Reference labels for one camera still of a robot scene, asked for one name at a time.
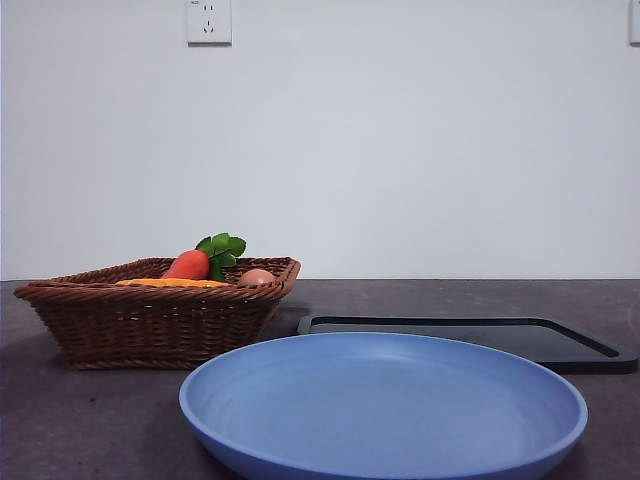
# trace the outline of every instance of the brown wicker basket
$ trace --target brown wicker basket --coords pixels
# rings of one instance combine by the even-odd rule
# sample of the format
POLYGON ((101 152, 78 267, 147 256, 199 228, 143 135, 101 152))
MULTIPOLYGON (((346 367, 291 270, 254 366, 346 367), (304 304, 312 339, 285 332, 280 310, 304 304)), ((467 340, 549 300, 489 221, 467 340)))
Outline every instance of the brown wicker basket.
POLYGON ((146 258, 18 287, 75 369, 191 369, 255 342, 291 291, 300 263, 289 257, 240 258, 226 268, 229 286, 151 287, 118 280, 160 277, 173 258, 146 258), (263 268, 277 280, 239 286, 242 273, 263 268))

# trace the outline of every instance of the dark gray countertop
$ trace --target dark gray countertop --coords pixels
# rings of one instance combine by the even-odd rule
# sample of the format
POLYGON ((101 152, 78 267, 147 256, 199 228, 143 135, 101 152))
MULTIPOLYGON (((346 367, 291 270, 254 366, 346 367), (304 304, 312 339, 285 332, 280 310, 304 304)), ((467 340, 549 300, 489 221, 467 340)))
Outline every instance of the dark gray countertop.
MULTIPOLYGON (((237 479, 178 406, 187 371, 65 369, 28 303, 2 282, 2 478, 237 479)), ((539 316, 640 346, 640 280, 300 280, 264 339, 305 315, 539 316)), ((548 480, 640 478, 640 372, 565 375, 584 395, 584 435, 548 480)))

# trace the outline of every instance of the basket rim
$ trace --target basket rim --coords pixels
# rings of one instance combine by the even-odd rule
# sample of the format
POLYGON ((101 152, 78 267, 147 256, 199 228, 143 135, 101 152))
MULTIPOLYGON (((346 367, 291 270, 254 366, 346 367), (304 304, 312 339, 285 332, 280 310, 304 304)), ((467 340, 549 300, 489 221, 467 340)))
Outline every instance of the basket rim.
POLYGON ((52 277, 44 280, 32 280, 28 284, 17 287, 14 295, 28 301, 90 301, 90 300, 169 300, 172 301, 206 301, 206 300, 228 300, 228 301, 256 301, 275 300, 285 296, 293 289, 301 264, 291 257, 242 257, 243 263, 253 260, 275 260, 286 263, 283 271, 277 276, 274 282, 260 285, 238 285, 229 283, 216 287, 200 286, 163 286, 151 285, 116 285, 115 283, 93 282, 80 283, 68 281, 70 277, 81 275, 101 274, 116 270, 122 267, 136 266, 150 261, 173 260, 172 257, 149 257, 135 260, 133 262, 114 265, 111 267, 89 270, 77 274, 52 277))

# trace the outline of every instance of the black tray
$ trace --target black tray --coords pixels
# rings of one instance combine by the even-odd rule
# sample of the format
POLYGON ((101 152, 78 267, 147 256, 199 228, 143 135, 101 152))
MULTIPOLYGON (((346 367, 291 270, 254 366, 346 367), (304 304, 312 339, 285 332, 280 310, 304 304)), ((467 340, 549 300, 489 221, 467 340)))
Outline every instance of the black tray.
POLYGON ((393 332, 450 338, 504 350, 558 373, 632 373, 638 355, 544 318, 304 317, 299 334, 393 332))

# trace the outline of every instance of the egg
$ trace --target egg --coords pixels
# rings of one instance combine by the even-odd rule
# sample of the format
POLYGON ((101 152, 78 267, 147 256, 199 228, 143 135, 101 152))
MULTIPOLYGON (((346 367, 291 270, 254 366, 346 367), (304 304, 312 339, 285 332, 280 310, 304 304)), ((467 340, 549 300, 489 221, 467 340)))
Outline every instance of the egg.
POLYGON ((262 283, 275 282, 277 279, 271 272, 261 268, 254 268, 242 274, 238 285, 260 285, 262 283))

